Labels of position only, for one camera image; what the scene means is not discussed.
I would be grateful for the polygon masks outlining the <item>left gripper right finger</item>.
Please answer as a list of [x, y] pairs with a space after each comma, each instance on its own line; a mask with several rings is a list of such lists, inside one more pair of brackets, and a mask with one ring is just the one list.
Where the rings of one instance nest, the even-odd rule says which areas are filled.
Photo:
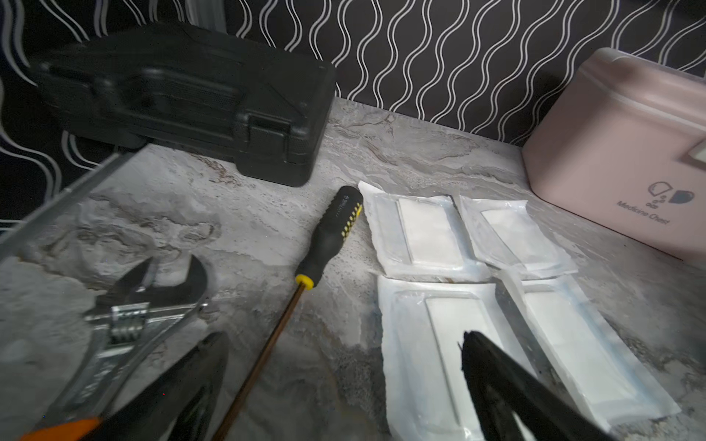
[[461, 368], [486, 440], [610, 440], [480, 332], [466, 332]]

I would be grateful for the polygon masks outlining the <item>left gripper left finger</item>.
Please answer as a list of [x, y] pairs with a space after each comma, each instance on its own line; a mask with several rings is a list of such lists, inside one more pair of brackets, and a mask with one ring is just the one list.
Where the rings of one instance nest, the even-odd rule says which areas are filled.
[[229, 337], [209, 334], [84, 440], [203, 440], [219, 398]]

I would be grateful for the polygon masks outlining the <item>white gauze packet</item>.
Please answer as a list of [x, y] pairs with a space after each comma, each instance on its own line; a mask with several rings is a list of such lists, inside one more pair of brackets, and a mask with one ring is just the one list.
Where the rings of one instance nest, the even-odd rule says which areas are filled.
[[459, 196], [456, 205], [475, 256], [521, 279], [552, 279], [577, 273], [577, 265], [531, 218], [525, 200]]
[[387, 421], [397, 440], [481, 440], [461, 369], [465, 333], [477, 331], [524, 369], [531, 363], [496, 300], [496, 284], [379, 277]]
[[358, 188], [384, 275], [466, 282], [490, 279], [488, 266], [474, 258], [451, 197], [390, 194], [363, 181]]
[[521, 280], [499, 273], [577, 409], [608, 432], [676, 415], [680, 407], [571, 276]]

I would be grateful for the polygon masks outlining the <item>pink first aid box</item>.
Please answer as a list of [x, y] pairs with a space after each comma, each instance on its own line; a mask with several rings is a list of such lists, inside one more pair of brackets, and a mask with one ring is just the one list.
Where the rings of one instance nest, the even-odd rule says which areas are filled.
[[705, 82], [602, 48], [522, 149], [542, 200], [693, 265], [705, 261]]

